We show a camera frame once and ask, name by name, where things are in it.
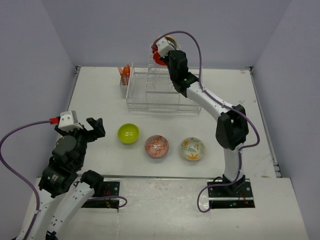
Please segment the yellow rimmed patterned bowl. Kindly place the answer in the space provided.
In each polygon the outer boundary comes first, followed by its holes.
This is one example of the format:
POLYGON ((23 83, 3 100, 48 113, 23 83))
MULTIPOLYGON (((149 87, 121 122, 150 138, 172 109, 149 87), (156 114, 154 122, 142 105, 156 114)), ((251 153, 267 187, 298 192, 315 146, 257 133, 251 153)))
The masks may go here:
POLYGON ((174 44, 175 44, 175 50, 179 50, 179 49, 180 49, 179 44, 177 43, 177 41, 176 41, 172 36, 170 36, 170 35, 165 35, 165 36, 168 36, 168 37, 174 42, 174 44))

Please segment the lime green bowl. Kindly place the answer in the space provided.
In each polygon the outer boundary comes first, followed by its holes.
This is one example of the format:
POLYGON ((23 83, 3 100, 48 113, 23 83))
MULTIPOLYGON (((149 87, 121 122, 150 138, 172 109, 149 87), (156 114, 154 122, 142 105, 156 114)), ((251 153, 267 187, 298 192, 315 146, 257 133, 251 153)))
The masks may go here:
POLYGON ((133 123, 123 124, 117 131, 117 137, 122 144, 134 144, 140 136, 139 128, 133 123))

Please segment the red patterned bowl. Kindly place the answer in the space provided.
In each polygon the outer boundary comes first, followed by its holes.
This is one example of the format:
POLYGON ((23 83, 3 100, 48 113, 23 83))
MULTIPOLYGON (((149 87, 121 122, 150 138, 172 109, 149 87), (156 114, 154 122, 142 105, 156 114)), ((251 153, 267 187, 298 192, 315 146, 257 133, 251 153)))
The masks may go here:
POLYGON ((168 140, 162 135, 150 136, 144 144, 144 150, 151 158, 164 157, 170 149, 168 140))

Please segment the white bowl orange flower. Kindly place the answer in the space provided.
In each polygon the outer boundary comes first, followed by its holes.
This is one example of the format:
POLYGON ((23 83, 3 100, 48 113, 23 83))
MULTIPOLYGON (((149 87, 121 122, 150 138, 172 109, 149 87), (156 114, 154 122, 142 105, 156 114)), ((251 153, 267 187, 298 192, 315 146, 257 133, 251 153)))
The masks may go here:
POLYGON ((199 138, 187 137, 181 142, 179 152, 186 160, 196 162, 205 156, 206 146, 199 138))

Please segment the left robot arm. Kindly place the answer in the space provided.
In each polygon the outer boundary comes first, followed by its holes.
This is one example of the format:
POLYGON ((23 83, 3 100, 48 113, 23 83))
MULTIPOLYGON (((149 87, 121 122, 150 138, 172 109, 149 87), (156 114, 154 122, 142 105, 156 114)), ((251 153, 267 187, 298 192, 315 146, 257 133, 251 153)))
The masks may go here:
POLYGON ((87 118, 92 127, 84 125, 66 113, 58 118, 55 131, 60 138, 51 152, 48 166, 43 170, 38 189, 35 191, 36 207, 26 225, 17 236, 19 240, 56 240, 77 211, 92 196, 103 193, 104 178, 93 170, 83 173, 78 190, 59 207, 70 187, 78 178, 78 171, 84 165, 88 143, 106 135, 102 118, 87 118))

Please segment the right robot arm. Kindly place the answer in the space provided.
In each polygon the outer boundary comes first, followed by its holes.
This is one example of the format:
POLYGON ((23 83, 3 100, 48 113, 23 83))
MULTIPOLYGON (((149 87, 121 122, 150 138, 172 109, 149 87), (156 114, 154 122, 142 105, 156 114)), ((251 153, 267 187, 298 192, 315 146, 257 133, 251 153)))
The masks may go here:
POLYGON ((249 133, 246 111, 242 105, 234 106, 206 90, 201 77, 189 71, 186 53, 170 50, 160 57, 168 68, 174 89, 199 104, 216 121, 215 138, 224 150, 224 174, 217 188, 233 197, 241 191, 244 182, 241 147, 249 133))

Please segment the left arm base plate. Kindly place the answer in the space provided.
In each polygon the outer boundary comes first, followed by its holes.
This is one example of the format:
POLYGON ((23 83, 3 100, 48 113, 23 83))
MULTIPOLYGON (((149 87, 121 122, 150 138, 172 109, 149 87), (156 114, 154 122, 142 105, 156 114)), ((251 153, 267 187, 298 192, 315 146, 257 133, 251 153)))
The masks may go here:
POLYGON ((91 209, 119 209, 120 200, 118 198, 109 198, 109 196, 118 196, 120 192, 119 181, 103 181, 98 191, 94 193, 93 198, 101 198, 98 200, 87 201, 82 205, 82 208, 91 209))

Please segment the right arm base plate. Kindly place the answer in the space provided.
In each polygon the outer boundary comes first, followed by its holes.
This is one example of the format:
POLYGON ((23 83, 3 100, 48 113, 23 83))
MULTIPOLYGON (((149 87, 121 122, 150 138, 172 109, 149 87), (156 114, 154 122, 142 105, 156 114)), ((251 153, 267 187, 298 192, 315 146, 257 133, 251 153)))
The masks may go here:
POLYGON ((209 187, 207 190, 211 209, 250 209, 255 208, 251 182, 246 178, 236 186, 209 187))

